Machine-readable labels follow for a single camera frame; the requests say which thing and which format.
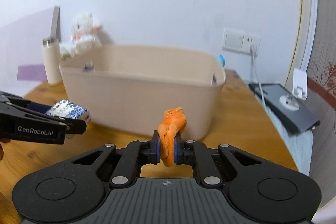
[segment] white cable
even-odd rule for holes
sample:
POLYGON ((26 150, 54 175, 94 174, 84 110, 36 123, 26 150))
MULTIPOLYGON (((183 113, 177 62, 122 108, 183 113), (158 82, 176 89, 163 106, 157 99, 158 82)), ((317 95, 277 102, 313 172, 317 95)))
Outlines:
POLYGON ((261 87, 261 83, 259 81, 259 78, 258 78, 258 74, 257 74, 257 67, 255 65, 255 56, 257 55, 256 51, 255 51, 255 48, 253 47, 253 45, 251 45, 250 47, 250 51, 251 51, 251 55, 252 55, 252 61, 253 61, 253 67, 254 67, 254 73, 255 73, 255 76, 257 77, 257 81, 258 81, 258 85, 259 85, 259 89, 260 89, 260 92, 261 92, 261 100, 262 100, 262 104, 264 106, 264 109, 266 110, 266 104, 265 104, 265 98, 264 98, 264 91, 263 91, 263 88, 261 87))

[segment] blue and white package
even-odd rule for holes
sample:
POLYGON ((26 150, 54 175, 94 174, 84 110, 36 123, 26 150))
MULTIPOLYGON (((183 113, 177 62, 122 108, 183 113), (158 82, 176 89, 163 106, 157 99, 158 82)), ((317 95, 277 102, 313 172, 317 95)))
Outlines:
POLYGON ((54 104, 46 113, 48 116, 58 116, 70 119, 80 119, 88 123, 91 120, 87 109, 80 107, 68 100, 60 100, 54 104))

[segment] white plush toy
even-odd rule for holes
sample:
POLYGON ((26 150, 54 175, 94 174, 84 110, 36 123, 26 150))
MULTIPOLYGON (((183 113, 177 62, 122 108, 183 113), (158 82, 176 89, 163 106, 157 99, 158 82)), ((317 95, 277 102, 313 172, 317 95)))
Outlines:
POLYGON ((79 14, 73 20, 72 36, 69 43, 60 45, 63 59, 74 57, 95 47, 101 47, 97 32, 101 24, 94 24, 92 14, 79 14))

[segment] white bottle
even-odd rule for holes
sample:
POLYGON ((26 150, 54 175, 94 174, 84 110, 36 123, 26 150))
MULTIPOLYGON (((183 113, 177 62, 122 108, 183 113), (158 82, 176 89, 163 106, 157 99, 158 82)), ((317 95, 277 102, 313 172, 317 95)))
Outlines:
POLYGON ((57 85, 62 82, 59 63, 61 62, 61 52, 58 40, 54 37, 43 39, 42 56, 45 72, 49 85, 57 85))

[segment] purple object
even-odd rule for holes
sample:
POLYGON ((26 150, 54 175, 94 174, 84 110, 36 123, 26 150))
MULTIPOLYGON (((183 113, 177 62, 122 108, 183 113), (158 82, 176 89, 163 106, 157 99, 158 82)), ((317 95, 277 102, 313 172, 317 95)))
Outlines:
POLYGON ((25 65, 17 67, 17 80, 46 81, 44 65, 25 65))

